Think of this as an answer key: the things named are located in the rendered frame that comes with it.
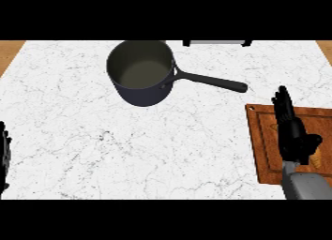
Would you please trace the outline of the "brown wooden cutting board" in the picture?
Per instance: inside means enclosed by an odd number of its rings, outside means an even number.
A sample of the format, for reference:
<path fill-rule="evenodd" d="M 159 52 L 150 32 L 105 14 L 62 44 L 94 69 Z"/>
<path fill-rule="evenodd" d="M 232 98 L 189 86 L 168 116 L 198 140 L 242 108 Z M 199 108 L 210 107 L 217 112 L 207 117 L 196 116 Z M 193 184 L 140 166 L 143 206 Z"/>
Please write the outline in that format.
<path fill-rule="evenodd" d="M 282 158 L 278 150 L 276 115 L 272 105 L 245 106 L 251 132 L 257 181 L 279 185 L 282 180 Z M 300 173 L 319 173 L 332 187 L 332 109 L 295 107 L 297 117 L 309 134 L 322 136 L 320 166 L 312 163 L 297 167 Z"/>

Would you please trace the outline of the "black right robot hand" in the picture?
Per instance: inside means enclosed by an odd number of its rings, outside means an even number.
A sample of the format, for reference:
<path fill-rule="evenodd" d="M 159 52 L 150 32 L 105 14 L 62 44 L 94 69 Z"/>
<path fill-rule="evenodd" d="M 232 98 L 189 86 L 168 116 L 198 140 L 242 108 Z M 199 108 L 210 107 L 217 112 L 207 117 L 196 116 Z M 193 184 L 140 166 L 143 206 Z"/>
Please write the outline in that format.
<path fill-rule="evenodd" d="M 283 161 L 309 164 L 322 144 L 322 136 L 307 133 L 301 119 L 297 117 L 292 99 L 282 85 L 272 98 L 276 115 L 278 148 Z"/>

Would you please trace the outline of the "grey appliance with black feet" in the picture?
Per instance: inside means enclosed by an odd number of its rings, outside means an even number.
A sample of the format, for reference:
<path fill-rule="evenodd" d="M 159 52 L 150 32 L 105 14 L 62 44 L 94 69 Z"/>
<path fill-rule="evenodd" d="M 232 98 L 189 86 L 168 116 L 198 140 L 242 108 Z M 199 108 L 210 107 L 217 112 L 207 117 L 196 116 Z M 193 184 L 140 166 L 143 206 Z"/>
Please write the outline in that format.
<path fill-rule="evenodd" d="M 183 40 L 183 46 L 189 47 L 195 44 L 239 44 L 242 47 L 249 47 L 252 40 Z"/>

